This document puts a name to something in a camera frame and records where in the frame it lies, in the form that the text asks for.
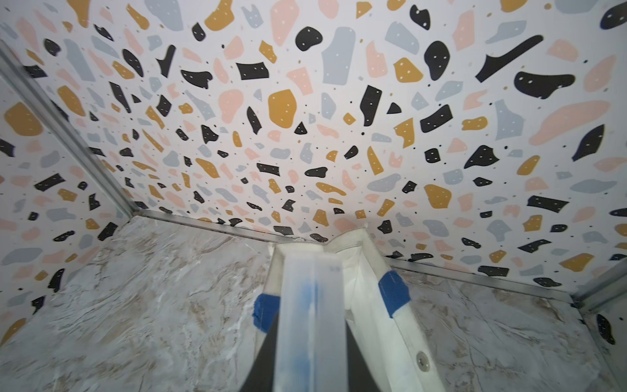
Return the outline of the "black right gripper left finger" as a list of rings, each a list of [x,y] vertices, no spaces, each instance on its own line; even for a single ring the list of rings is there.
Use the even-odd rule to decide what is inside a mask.
[[[273,391],[278,326],[279,316],[276,315],[240,392]]]

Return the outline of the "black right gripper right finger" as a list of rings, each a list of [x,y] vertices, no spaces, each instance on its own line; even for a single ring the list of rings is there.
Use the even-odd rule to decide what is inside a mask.
[[[346,343],[349,392],[380,392],[347,323]]]

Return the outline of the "white canvas bag blue handles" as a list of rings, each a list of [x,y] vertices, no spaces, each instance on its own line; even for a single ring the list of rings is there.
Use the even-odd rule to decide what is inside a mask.
[[[252,314],[258,351],[279,314],[284,261],[289,254],[305,253],[340,259],[346,320],[380,390],[444,389],[426,334],[411,310],[409,288],[364,229],[345,232],[326,244],[293,242],[271,249],[269,275]]]

